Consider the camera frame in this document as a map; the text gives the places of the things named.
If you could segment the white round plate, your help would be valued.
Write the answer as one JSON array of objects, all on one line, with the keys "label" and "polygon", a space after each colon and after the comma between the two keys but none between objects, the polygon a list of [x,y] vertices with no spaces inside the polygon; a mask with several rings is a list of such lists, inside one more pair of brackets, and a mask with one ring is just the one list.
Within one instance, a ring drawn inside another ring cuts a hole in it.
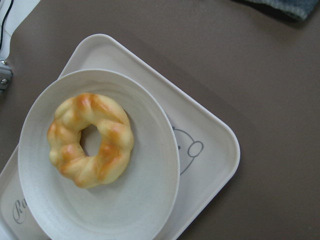
[{"label": "white round plate", "polygon": [[[96,93],[116,100],[134,135],[131,160],[113,183],[77,187],[50,163],[47,131],[66,99]],[[47,87],[24,121],[18,172],[28,207],[53,240],[152,240],[167,222],[177,197],[180,163],[171,124],[158,102],[136,81],[89,69]]]}]

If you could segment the golden twisted donut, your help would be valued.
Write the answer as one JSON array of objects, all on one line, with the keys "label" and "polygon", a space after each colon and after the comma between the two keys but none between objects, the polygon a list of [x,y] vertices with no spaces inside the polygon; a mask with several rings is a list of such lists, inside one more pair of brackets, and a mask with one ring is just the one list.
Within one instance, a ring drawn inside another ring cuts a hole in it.
[{"label": "golden twisted donut", "polygon": [[[98,153],[85,154],[82,131],[93,125],[101,135]],[[79,188],[114,182],[126,170],[134,146],[130,120],[110,97],[82,93],[65,100],[55,111],[47,131],[49,159]]]}]

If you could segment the cream tray with bear print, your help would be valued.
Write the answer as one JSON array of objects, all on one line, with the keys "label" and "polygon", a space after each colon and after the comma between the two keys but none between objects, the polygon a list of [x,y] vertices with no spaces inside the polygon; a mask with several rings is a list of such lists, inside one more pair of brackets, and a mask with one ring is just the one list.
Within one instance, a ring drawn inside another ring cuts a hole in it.
[{"label": "cream tray with bear print", "polygon": [[[76,47],[61,77],[104,70],[141,85],[157,101],[174,133],[179,185],[173,209],[152,240],[175,240],[236,172],[240,147],[233,131],[165,77],[105,34],[88,36]],[[51,85],[58,79],[51,79]],[[24,196],[18,166],[19,144],[0,175],[0,237],[53,240],[36,222]]]}]

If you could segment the grey folded cloth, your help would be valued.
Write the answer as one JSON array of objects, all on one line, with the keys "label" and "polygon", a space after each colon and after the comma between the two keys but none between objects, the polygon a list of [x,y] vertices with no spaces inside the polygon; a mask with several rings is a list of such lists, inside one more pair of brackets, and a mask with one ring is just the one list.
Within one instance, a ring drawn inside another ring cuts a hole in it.
[{"label": "grey folded cloth", "polygon": [[234,2],[292,22],[307,20],[320,3],[319,0],[235,0]]}]

